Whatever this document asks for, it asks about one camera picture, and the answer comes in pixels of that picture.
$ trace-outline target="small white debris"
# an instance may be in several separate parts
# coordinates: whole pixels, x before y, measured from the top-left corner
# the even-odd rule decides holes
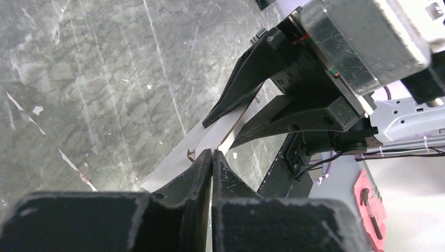
[[[35,106],[33,109],[33,113],[36,114],[37,116],[40,115],[40,113],[43,111],[43,107],[41,106]]]

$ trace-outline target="marble vein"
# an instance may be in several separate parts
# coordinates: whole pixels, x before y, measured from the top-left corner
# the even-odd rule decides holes
[[[168,80],[168,77],[167,77],[167,74],[165,72],[164,61],[162,60],[162,57],[161,57],[161,50],[159,49],[159,43],[157,42],[156,33],[155,33],[154,27],[153,27],[153,21],[152,21],[152,18],[150,16],[150,11],[149,11],[149,8],[147,6],[147,2],[145,0],[142,0],[142,1],[144,2],[145,10],[147,11],[147,16],[148,16],[149,22],[150,22],[150,27],[151,27],[152,32],[153,32],[154,41],[156,43],[156,52],[157,52],[157,54],[159,56],[159,61],[161,63],[162,72],[164,73],[165,80],[167,81],[168,90],[170,91],[170,94],[172,95],[173,105],[175,106],[176,114],[178,115],[179,123],[181,124],[182,132],[184,133],[184,136],[185,136],[185,135],[187,135],[187,133],[185,131],[184,124],[182,123],[181,116],[179,115],[179,112],[178,112],[178,105],[176,104],[176,99],[175,99],[175,96],[173,95],[172,85],[170,84],[170,82]]]

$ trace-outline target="electrical wire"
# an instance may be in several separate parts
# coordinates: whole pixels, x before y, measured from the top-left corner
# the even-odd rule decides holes
[[[320,161],[320,162],[318,162],[318,163],[315,163],[315,164],[311,164],[311,165],[309,165],[309,166],[306,166],[305,168],[303,168],[302,170],[300,170],[300,172],[294,177],[294,179],[296,179],[296,180],[299,179],[299,178],[301,177],[301,175],[303,175],[305,172],[310,171],[311,169],[313,169],[313,168],[319,166],[320,164],[324,164],[324,163],[332,162],[332,161],[338,159],[341,155],[343,155],[343,153],[342,153],[342,152],[338,152],[337,154],[333,155],[332,157],[330,157],[330,158],[328,158],[328,159],[325,159],[325,160],[322,160],[322,161]]]
[[[407,158],[407,157],[437,158],[440,156],[445,156],[445,152],[440,152],[437,154],[418,154],[418,155],[408,154],[408,155],[400,155],[400,156],[379,156],[379,157],[356,158],[355,161],[374,160],[374,159],[395,159],[395,158]]]
[[[387,86],[383,86],[383,89],[386,92],[386,96],[388,97],[388,101],[393,99],[393,96],[391,95],[391,91],[389,90],[389,88]]]
[[[437,148],[428,148],[428,149],[436,151],[437,153],[445,153],[445,150],[442,150],[442,149],[437,149]],[[382,151],[382,152],[384,154],[403,154],[403,153],[410,153],[410,152],[416,152],[416,151],[421,151],[421,150],[425,150],[425,148],[420,148],[420,149],[392,149],[392,150],[386,150],[386,151]],[[375,154],[380,154],[380,152],[379,151],[369,152],[369,153],[365,153],[363,155],[364,156],[371,156],[371,155],[375,155]]]

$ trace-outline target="white surface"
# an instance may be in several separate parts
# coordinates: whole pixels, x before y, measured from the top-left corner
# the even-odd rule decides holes
[[[281,11],[283,11],[283,14],[285,16],[288,16],[298,6],[303,6],[309,1],[308,0],[277,0],[277,2],[281,8]]]
[[[309,198],[332,198],[344,202],[356,215],[360,216],[357,201],[354,194],[354,185],[364,169],[362,163],[355,162],[352,156],[342,156],[332,162],[329,178],[323,181],[321,185],[314,183],[312,185]],[[363,235],[365,228],[361,225]]]
[[[192,162],[188,157],[195,159],[205,149],[219,149],[226,154],[242,126],[259,111],[256,103],[254,100],[248,108],[238,107],[206,129],[201,120],[167,158],[142,179],[141,186],[149,192],[158,190],[190,167]],[[195,153],[187,156],[188,151]]]
[[[385,252],[445,251],[445,157],[367,161],[383,198]]]

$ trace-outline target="black plastic bracket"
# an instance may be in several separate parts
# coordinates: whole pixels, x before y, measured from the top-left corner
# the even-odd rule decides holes
[[[310,159],[303,133],[290,133],[260,184],[258,194],[263,197],[307,198],[313,184],[309,173],[304,173],[299,180],[294,177],[309,164]]]

